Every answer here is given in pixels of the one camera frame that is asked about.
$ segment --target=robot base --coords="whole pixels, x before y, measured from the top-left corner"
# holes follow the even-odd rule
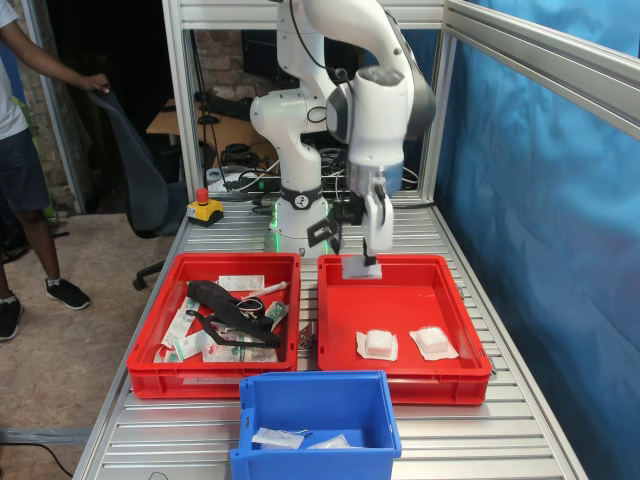
[[[290,252],[297,253],[303,258],[318,258],[328,253],[333,253],[327,242],[321,242],[315,247],[310,247],[306,238],[290,238],[282,233],[267,230],[264,251],[271,253]]]
[[[326,255],[330,251],[327,242],[309,246],[307,227],[325,218],[328,210],[324,198],[314,202],[307,210],[296,210],[289,202],[280,198],[267,231],[265,252],[291,252],[304,258]]]

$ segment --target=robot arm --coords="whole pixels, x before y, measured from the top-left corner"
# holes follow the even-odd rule
[[[402,186],[403,143],[424,134],[435,97],[395,19],[375,0],[302,0],[322,35],[372,52],[380,66],[360,69],[327,101],[327,129],[349,145],[348,186],[356,195],[365,265],[391,250],[393,206]]]
[[[303,255],[335,234],[326,218],[320,154],[300,139],[327,129],[349,145],[348,186],[358,207],[354,224],[362,224],[365,255],[375,263],[377,253],[392,246],[390,196],[402,186],[403,142],[425,132],[435,97],[397,23],[376,0],[272,1],[280,3],[278,63],[300,79],[300,88],[271,92],[251,107],[254,127],[280,159],[280,199],[270,228],[280,245],[302,245],[285,248]],[[336,87],[324,67],[324,37],[372,52],[380,66],[360,69]]]

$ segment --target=red plastic crate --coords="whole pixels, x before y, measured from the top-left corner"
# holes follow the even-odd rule
[[[318,366],[321,370],[384,370],[391,398],[406,404],[480,404],[491,363],[442,257],[381,255],[382,279],[343,280],[341,258],[318,259]],[[409,336],[440,327],[459,354],[426,361]],[[398,360],[362,358],[356,332],[388,330]]]
[[[183,363],[153,363],[162,348],[160,342],[187,294],[187,282],[218,280],[220,275],[264,275],[265,286],[290,282],[286,290],[262,297],[266,306],[280,301],[289,305],[289,314],[276,333],[282,337],[273,363],[205,363],[202,355]],[[240,297],[249,292],[232,292]],[[201,306],[203,315],[211,313]],[[127,359],[133,393],[140,398],[239,398],[242,378],[265,372],[294,371],[298,364],[300,317],[300,257],[283,253],[186,253],[178,255],[158,292],[153,307]],[[195,320],[187,335],[202,330]]]

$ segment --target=white t-shirt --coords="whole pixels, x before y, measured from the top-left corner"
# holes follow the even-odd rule
[[[7,0],[0,0],[0,28],[9,25],[18,18]],[[0,60],[0,140],[20,133],[29,126],[18,105],[13,103],[11,82]]]

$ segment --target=office chair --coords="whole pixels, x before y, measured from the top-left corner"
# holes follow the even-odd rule
[[[154,164],[151,150],[140,138],[118,103],[113,92],[100,95],[90,92],[89,98],[106,110],[116,137],[127,179],[127,219],[140,238],[172,237],[178,233],[187,210],[187,187],[162,178]],[[144,289],[144,277],[159,273],[164,265],[156,263],[136,273],[133,286]]]

